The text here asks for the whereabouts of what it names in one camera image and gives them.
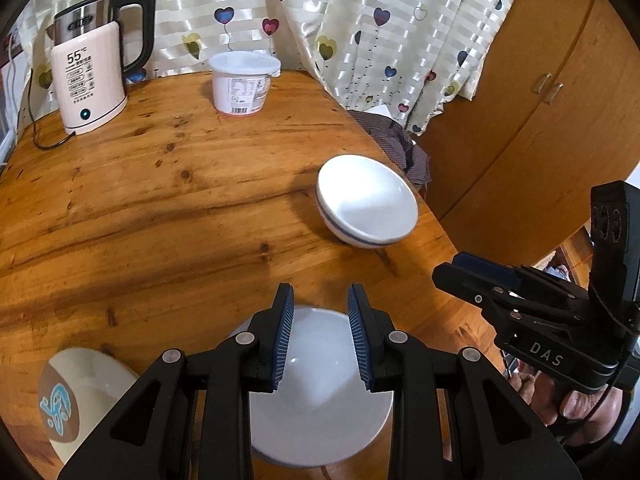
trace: cloth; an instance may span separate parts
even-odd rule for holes
[[[571,281],[571,278],[569,277],[569,269],[567,269],[564,265],[549,267],[547,270],[545,270],[545,272],[547,274],[555,276],[556,278],[561,278],[562,280],[566,280],[568,282]]]
[[[416,189],[431,181],[429,156],[411,140],[399,123],[385,116],[356,110],[350,110],[349,115],[377,142]]]
[[[36,118],[58,108],[50,70],[53,17],[80,1],[30,0],[21,14]],[[421,133],[443,96],[452,98],[478,67],[511,2],[157,0],[154,52],[132,81],[206,71],[213,54],[258,50],[277,56],[283,69],[308,71],[349,110],[387,104],[404,127],[418,103],[410,132]],[[129,62],[142,46],[139,13],[124,9],[121,20]]]

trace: white bowl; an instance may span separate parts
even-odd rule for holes
[[[339,155],[325,163],[316,195],[327,227],[357,247],[395,243],[418,221],[414,192],[395,171],[366,156]]]
[[[249,398],[254,448],[280,464],[317,467],[367,447],[389,416],[393,393],[366,390],[345,314],[296,307],[278,389]]]
[[[66,463],[138,376],[89,348],[67,348],[47,362],[38,381],[38,407],[54,451]]]

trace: electric kettle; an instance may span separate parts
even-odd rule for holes
[[[120,9],[142,7],[142,51],[124,66]],[[154,48],[156,0],[85,0],[56,14],[51,70],[62,123],[85,134],[127,105],[124,78],[138,72]]]

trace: wooden table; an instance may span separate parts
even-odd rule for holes
[[[398,328],[500,362],[480,311],[431,282],[456,251],[422,200],[414,232],[381,250],[344,245],[322,223],[314,189],[329,158],[393,165],[316,81],[284,73],[248,118],[216,113],[210,97],[206,73],[141,83],[117,118],[60,148],[25,136],[0,178],[0,416],[46,480],[61,467],[36,397],[50,357],[83,346],[142,372],[167,348],[214,348],[279,282],[297,303],[343,312],[348,285],[364,282]],[[38,127],[42,142],[63,136],[58,113]],[[343,463],[255,460],[255,475],[382,480],[389,442],[387,425]]]

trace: kettle temperature display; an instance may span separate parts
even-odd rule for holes
[[[87,54],[87,47],[79,48],[66,55],[66,84],[74,104],[94,95],[94,62]]]
[[[83,47],[79,50],[76,50],[73,53],[69,53],[66,55],[66,62],[69,63],[69,65],[73,65],[73,63],[75,61],[80,61],[82,59],[82,53],[86,52],[86,47]]]

